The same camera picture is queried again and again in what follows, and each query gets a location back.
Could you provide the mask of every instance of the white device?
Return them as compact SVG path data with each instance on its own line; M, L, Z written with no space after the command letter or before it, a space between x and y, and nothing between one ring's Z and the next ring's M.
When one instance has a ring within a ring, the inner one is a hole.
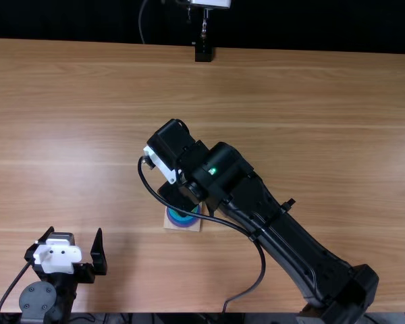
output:
M45 243L34 251L34 264L41 265L45 273L74 273L72 263L78 263L82 259L80 248L74 245L74 236L54 233Z
M191 5L200 5L201 7L224 8L231 7L231 0L190 0Z

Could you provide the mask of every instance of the black cable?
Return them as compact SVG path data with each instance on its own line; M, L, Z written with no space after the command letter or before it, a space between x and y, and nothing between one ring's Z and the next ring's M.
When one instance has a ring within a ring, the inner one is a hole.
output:
M142 13L144 11L144 7L146 6L148 0L142 0L140 12L138 13L138 29L140 31L140 37L142 44L145 44L144 36L142 35L142 27L141 27L141 20L142 20Z
M213 324L211 319L206 314L196 313L206 324Z
M73 319L70 319L70 320L68 321L68 323L71 323L71 322L73 322L73 321L76 321L77 319L85 319L86 321L89 321L89 322L91 322L91 323L96 322L96 317L93 316L93 314L86 313L86 315L90 316L91 319L89 319L89 318L87 318L87 317L84 317L84 316L77 316L77 317L74 317Z
M165 205L166 207L172 209L173 211L176 211L178 213L183 213L185 215L191 216L191 217L195 217L195 218L199 218L199 219L205 219L207 221L214 221L215 223L219 223L225 226L228 226L242 234L244 234L247 238L249 238L250 233L248 231L246 231L243 227L240 227L230 221L226 221L224 219L220 219L220 218L216 218L213 216L206 216L206 215L202 215L202 214L198 214L198 213L193 213L191 211L185 211L183 209L177 208L171 204L169 204L165 199L163 199L161 196L159 196L151 187L150 184L147 182L146 178L144 177L144 174L142 172L142 162L144 161L144 157L140 157L140 159L138 160L138 175L140 176L141 182L144 185L144 187L146 187L147 191L150 192L150 194L156 198L157 201L159 201L162 205ZM258 250L259 256L261 258L261 270L259 273L258 278L256 279L256 281L246 290L244 290L243 292L240 292L239 294L228 298L225 303L223 304L223 309L222 309L222 313L224 313L227 309L228 303L236 300L240 297L243 297L244 295L249 294L250 292L252 292L253 290L255 290L255 288L258 287L258 285L262 282L263 278L264 278L264 274L265 274L265 255L264 255L264 251L261 248L261 245L259 244L259 242L257 240L252 241L252 243L255 245L256 249Z
M3 297L0 300L0 311L1 311L1 307L3 306L3 304L5 303L6 298L9 296L9 294L11 293L11 291L13 290L13 288L15 287L15 285L17 284L17 282L21 279L21 277L23 276L23 274L27 271L27 269L29 268L29 266L31 266L33 263L33 260L29 260L26 265L24 265L20 271L20 273L15 277L15 279L12 281L11 285L8 287L8 289L6 290L5 294L3 295Z
M376 320L374 320L372 317L370 317L368 314L363 315L364 318L370 320L373 324L379 324Z

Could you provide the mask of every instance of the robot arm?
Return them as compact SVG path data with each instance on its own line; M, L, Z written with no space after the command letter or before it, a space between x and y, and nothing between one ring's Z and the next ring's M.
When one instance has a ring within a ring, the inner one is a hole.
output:
M0 309L10 290L32 265L40 281L27 286L20 295L20 323L67 323L78 284L92 284L96 275L107 274L102 241L102 230L99 228L90 252L93 264L79 263L82 255L75 245L74 235L54 232L51 226L27 249L24 255L27 264L0 301Z
M308 302L298 315L302 323L355 323L373 302L377 274L368 265L351 267L320 245L288 213L294 200L279 204L232 146L219 142L209 150L172 119L148 140L144 153L168 180L159 189L168 203L191 211L204 201L258 240Z

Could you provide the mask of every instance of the wooden table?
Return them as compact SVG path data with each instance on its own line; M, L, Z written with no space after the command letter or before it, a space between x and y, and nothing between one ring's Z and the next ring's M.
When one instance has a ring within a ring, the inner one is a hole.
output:
M0 297L50 226L84 260L103 228L109 272L74 311L220 311L259 272L241 234L163 229L136 162L172 117L234 145L323 245L380 277L370 311L405 311L405 55L0 40ZM147 171L152 185L159 170ZM29 270L3 308L18 311ZM299 311L273 260L230 311Z

